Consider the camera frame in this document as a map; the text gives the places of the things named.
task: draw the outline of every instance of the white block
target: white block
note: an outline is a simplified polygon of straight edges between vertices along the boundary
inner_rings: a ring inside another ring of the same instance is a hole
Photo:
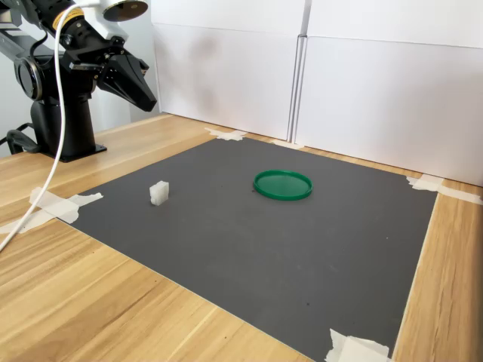
[[[149,194],[151,195],[151,204],[156,206],[161,205],[168,199],[169,183],[159,181],[149,188]]]

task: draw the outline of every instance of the black cable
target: black cable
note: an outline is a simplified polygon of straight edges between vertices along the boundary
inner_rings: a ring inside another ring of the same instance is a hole
[[[17,130],[19,130],[21,132],[22,130],[25,130],[27,127],[33,128],[33,124],[31,124],[31,123],[24,123],[21,126],[19,126],[17,128]],[[7,142],[7,137],[3,137],[0,140],[0,146],[3,145],[5,142]]]
[[[35,64],[40,67],[40,68],[43,68],[44,66],[46,66],[47,64],[50,63],[50,61],[54,58],[54,57],[51,57],[49,60],[47,60],[45,63],[38,63],[37,62],[37,59],[35,58],[34,56],[34,53],[35,53],[35,49],[37,49],[38,47],[40,47],[42,44],[45,43],[45,41],[48,39],[48,34],[47,32],[45,31],[44,29],[44,32],[45,32],[45,36],[44,38],[36,41],[35,43],[32,44],[32,46],[30,47],[30,57],[33,59],[33,61],[35,62]]]

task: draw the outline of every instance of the table surface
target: table surface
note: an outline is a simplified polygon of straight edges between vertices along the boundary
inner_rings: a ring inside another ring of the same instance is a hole
[[[92,189],[215,138],[205,127],[229,130],[163,115],[99,133],[108,151],[59,164],[49,190],[68,198]],[[0,159],[0,225],[23,215],[51,165],[26,153]],[[477,186],[444,185],[483,195]],[[438,195],[393,360],[483,359],[482,223],[480,205]],[[308,360],[58,220],[18,235],[0,253],[0,271],[0,360]]]

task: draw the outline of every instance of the green circular container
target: green circular container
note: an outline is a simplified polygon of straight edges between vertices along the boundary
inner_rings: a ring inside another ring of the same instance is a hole
[[[255,177],[254,188],[268,198],[294,201],[308,197],[313,184],[309,177],[297,172],[268,170]]]

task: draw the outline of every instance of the masking tape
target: masking tape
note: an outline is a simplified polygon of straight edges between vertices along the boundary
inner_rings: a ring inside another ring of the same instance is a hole
[[[457,198],[459,200],[472,202],[473,204],[483,205],[483,200],[479,195],[443,186],[442,183],[444,179],[441,177],[422,175],[420,179],[415,179],[413,177],[406,178],[408,179],[409,184],[413,186],[413,189],[439,192],[450,198]]]
[[[301,149],[305,146],[296,145],[295,143],[285,142],[281,140],[273,140],[272,143],[277,146],[287,147],[289,149]]]
[[[30,204],[37,198],[40,190],[41,189],[39,187],[32,190],[30,194]],[[56,217],[71,224],[78,219],[78,209],[80,207],[99,200],[102,197],[102,194],[99,192],[95,195],[74,195],[71,198],[65,199],[46,191],[42,196],[42,199],[37,204],[41,210],[30,215],[23,227],[19,230],[19,234],[23,234],[30,229],[43,225],[46,222],[55,219]],[[15,226],[17,226],[19,220],[15,220],[0,227],[0,234],[8,234],[11,232]]]
[[[242,130],[234,130],[233,132],[221,132],[220,130],[212,130],[211,128],[205,128],[205,130],[210,131],[211,136],[217,136],[217,139],[220,140],[225,140],[225,141],[241,141],[243,140],[243,137],[246,132],[243,132]]]
[[[389,348],[368,339],[346,337],[331,330],[333,348],[327,353],[326,362],[390,362]]]

